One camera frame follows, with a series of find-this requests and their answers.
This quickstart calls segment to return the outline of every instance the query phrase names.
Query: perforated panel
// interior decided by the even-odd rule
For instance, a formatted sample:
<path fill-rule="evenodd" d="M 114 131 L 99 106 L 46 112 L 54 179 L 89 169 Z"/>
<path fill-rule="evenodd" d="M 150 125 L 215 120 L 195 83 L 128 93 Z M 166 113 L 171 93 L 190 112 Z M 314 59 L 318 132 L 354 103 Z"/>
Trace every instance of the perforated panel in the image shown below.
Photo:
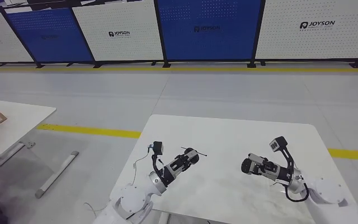
<path fill-rule="evenodd" d="M 33 62 L 2 14 L 0 14 L 0 62 Z"/>
<path fill-rule="evenodd" d="M 266 0 L 256 58 L 358 58 L 358 1 Z"/>
<path fill-rule="evenodd" d="M 91 62 L 78 26 L 68 8 L 8 14 L 38 62 Z"/>
<path fill-rule="evenodd" d="M 96 60 L 162 60 L 152 0 L 73 9 Z"/>
<path fill-rule="evenodd" d="M 169 60 L 250 59 L 260 0 L 158 0 Z"/>

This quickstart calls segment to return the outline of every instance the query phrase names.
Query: table leg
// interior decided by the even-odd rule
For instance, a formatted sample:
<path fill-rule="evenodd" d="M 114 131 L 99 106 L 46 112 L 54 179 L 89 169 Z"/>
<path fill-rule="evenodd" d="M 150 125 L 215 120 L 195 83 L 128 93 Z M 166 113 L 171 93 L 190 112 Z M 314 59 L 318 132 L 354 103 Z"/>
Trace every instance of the table leg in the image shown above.
<path fill-rule="evenodd" d="M 44 193 L 47 191 L 47 189 L 49 189 L 51 184 L 53 184 L 53 182 L 55 182 L 55 180 L 61 175 L 61 173 L 66 169 L 66 167 L 72 162 L 72 160 L 78 154 L 79 154 L 79 152 L 77 152 L 77 151 L 73 151 L 71 153 L 71 155 L 62 163 L 60 169 L 56 173 L 52 174 L 52 176 L 50 178 L 48 178 L 48 180 L 45 182 L 45 184 L 39 190 L 37 190 L 37 192 L 35 193 L 36 198 L 41 198 L 44 195 Z"/>
<path fill-rule="evenodd" d="M 5 153 L 4 156 L 0 157 L 0 166 L 2 166 L 6 161 L 8 161 L 13 155 L 16 154 L 22 147 L 25 145 L 22 143 L 18 143 L 15 146 L 13 146 L 7 153 Z"/>
<path fill-rule="evenodd" d="M 30 142 L 28 139 L 23 139 L 20 141 L 20 143 L 24 144 L 28 149 L 31 149 L 34 145 L 36 145 L 35 142 Z"/>
<path fill-rule="evenodd" d="M 168 224 L 169 223 L 170 214 L 166 212 L 162 212 L 161 217 L 159 218 L 158 224 Z"/>

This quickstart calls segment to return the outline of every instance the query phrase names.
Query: white cable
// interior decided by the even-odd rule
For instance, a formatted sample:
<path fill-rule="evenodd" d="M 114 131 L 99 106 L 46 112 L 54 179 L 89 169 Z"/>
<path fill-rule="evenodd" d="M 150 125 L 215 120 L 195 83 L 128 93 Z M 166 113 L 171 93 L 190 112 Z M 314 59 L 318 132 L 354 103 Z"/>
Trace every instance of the white cable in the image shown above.
<path fill-rule="evenodd" d="M 146 158 L 146 157 L 148 156 L 148 154 L 149 154 L 149 150 L 148 150 L 148 152 L 147 152 L 146 156 L 144 156 L 143 158 L 140 158 L 140 159 L 136 160 L 136 161 L 133 163 L 133 168 L 135 169 L 135 171 L 134 171 L 134 178 L 133 178 L 132 185 L 134 184 L 134 181 L 135 181 L 135 176 L 136 176 L 136 163 L 137 163 L 138 161 L 140 161 L 140 160 L 142 160 L 142 159 Z"/>
<path fill-rule="evenodd" d="M 83 205 L 85 205 L 85 204 L 88 205 L 88 206 L 91 208 L 93 214 L 95 214 L 95 217 L 97 218 L 97 214 L 96 214 L 95 210 L 93 209 L 93 207 L 92 207 L 89 203 L 87 203 L 87 202 L 84 202 Z"/>

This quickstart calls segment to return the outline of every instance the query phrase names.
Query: joyson logo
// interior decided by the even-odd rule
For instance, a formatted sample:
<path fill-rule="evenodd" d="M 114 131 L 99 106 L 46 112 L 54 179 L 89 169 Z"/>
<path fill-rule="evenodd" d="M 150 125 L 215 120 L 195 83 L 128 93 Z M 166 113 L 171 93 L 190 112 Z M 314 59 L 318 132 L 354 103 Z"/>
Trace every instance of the joyson logo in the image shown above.
<path fill-rule="evenodd" d="M 302 22 L 300 30 L 331 30 L 336 21 L 313 21 L 313 22 Z"/>
<path fill-rule="evenodd" d="M 110 38 L 130 38 L 129 31 L 109 31 Z"/>
<path fill-rule="evenodd" d="M 220 26 L 194 26 L 194 32 L 208 32 L 220 30 Z"/>
<path fill-rule="evenodd" d="M 54 34 L 51 34 L 51 35 L 41 35 L 41 38 L 43 40 L 53 40 L 53 39 L 56 39 L 58 38 L 59 35 L 54 35 Z"/>

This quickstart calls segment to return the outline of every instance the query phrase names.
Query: blue panel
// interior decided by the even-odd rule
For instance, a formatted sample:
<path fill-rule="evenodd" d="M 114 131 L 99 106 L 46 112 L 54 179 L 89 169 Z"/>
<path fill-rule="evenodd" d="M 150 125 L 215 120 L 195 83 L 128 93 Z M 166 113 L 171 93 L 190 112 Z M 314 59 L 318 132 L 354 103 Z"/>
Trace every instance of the blue panel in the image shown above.
<path fill-rule="evenodd" d="M 158 0 L 169 60 L 250 59 L 261 0 Z"/>
<path fill-rule="evenodd" d="M 38 62 L 92 61 L 70 9 L 8 14 Z"/>

